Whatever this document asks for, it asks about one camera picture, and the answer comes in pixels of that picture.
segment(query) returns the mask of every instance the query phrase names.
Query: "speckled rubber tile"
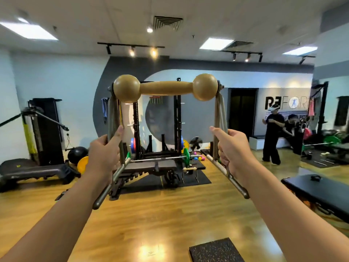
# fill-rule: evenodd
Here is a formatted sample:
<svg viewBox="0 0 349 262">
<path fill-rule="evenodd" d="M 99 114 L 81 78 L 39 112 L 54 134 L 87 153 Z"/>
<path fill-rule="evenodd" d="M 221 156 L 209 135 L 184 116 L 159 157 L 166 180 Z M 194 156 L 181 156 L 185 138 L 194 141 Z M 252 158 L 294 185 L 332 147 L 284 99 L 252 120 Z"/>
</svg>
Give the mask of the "speckled rubber tile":
<svg viewBox="0 0 349 262">
<path fill-rule="evenodd" d="M 229 238 L 189 247 L 193 262 L 245 262 Z"/>
</svg>

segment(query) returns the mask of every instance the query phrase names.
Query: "air vent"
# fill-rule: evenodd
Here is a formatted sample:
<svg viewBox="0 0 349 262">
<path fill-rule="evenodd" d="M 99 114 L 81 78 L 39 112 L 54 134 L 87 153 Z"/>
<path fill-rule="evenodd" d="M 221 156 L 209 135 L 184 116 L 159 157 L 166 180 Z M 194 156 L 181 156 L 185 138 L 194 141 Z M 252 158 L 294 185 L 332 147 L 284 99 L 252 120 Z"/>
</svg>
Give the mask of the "air vent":
<svg viewBox="0 0 349 262">
<path fill-rule="evenodd" d="M 173 30 L 177 31 L 182 22 L 183 18 L 181 17 L 154 16 L 153 26 L 154 29 L 159 29 L 163 26 L 171 26 Z"/>
<path fill-rule="evenodd" d="M 235 47 L 238 47 L 238 46 L 245 46 L 245 45 L 249 45 L 249 44 L 253 44 L 253 42 L 235 41 L 232 44 L 230 44 L 228 47 L 226 47 L 225 49 L 235 48 Z"/>
</svg>

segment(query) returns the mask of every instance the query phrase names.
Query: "fan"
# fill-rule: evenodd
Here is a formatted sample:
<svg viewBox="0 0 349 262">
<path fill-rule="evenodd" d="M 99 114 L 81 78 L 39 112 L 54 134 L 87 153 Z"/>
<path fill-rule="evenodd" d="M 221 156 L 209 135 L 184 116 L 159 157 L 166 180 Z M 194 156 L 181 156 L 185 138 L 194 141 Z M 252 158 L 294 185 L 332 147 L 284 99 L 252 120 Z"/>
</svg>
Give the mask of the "fan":
<svg viewBox="0 0 349 262">
<path fill-rule="evenodd" d="M 195 150 L 195 149 L 200 149 L 201 146 L 202 146 L 202 139 L 200 137 L 194 137 L 190 143 L 189 143 L 189 146 L 190 148 L 192 149 L 192 152 Z"/>
</svg>

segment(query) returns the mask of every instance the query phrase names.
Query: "doorway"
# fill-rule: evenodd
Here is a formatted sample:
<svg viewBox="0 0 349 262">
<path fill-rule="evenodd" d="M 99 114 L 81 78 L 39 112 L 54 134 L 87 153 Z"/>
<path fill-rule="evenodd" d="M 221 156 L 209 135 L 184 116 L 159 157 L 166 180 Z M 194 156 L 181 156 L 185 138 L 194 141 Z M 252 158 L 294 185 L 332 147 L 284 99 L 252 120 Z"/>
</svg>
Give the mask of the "doorway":
<svg viewBox="0 0 349 262">
<path fill-rule="evenodd" d="M 229 128 L 253 136 L 258 88 L 229 88 Z"/>
</svg>

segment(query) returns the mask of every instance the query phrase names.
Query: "black exercise ball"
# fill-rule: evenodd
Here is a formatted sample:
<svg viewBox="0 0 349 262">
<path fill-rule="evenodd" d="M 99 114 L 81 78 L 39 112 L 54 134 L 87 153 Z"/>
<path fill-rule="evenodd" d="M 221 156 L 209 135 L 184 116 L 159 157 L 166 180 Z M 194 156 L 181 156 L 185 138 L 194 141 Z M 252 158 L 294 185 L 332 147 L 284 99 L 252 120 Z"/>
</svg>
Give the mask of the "black exercise ball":
<svg viewBox="0 0 349 262">
<path fill-rule="evenodd" d="M 82 158 L 88 155 L 88 149 L 82 146 L 71 149 L 68 153 L 68 160 L 73 164 L 77 164 Z"/>
</svg>

